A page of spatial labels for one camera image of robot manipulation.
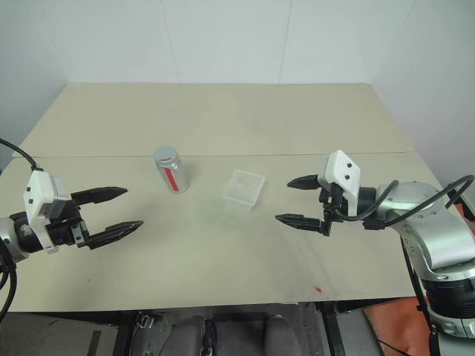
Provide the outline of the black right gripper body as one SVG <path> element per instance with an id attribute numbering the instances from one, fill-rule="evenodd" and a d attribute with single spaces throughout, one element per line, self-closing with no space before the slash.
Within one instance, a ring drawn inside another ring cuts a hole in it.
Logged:
<path id="1" fill-rule="evenodd" d="M 330 183 L 321 187 L 319 202 L 323 204 L 324 222 L 348 221 L 346 214 L 342 212 L 344 205 L 344 189 L 337 183 Z"/>

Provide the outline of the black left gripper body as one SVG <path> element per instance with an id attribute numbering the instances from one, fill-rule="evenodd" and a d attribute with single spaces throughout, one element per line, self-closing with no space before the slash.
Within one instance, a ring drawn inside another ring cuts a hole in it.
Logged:
<path id="1" fill-rule="evenodd" d="M 47 232 L 54 245 L 88 245 L 90 234 L 75 201 L 67 201 L 57 218 L 51 218 Z"/>

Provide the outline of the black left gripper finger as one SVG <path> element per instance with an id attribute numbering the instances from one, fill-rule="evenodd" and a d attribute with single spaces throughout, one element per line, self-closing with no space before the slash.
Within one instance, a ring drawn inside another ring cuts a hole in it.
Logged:
<path id="1" fill-rule="evenodd" d="M 71 199 L 74 200 L 77 205 L 86 205 L 89 203 L 98 204 L 101 202 L 113 200 L 127 192 L 127 188 L 121 187 L 92 188 L 84 191 L 71 193 Z"/>
<path id="2" fill-rule="evenodd" d="M 88 238 L 88 247 L 93 250 L 95 248 L 103 247 L 116 241 L 121 240 L 123 237 L 132 234 L 143 224 L 142 220 L 121 222 L 116 225 L 107 227 L 103 232 L 90 235 Z"/>

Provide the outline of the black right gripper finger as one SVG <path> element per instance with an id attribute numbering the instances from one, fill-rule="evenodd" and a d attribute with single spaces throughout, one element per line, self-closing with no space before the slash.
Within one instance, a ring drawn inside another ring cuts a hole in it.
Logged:
<path id="1" fill-rule="evenodd" d="M 299 190 L 317 190 L 321 187 L 316 174 L 294 178 L 286 186 Z"/>
<path id="2" fill-rule="evenodd" d="M 279 214 L 275 219 L 292 228 L 305 231 L 314 231 L 328 237 L 331 231 L 331 213 L 324 211 L 323 219 L 305 217 L 302 214 Z"/>

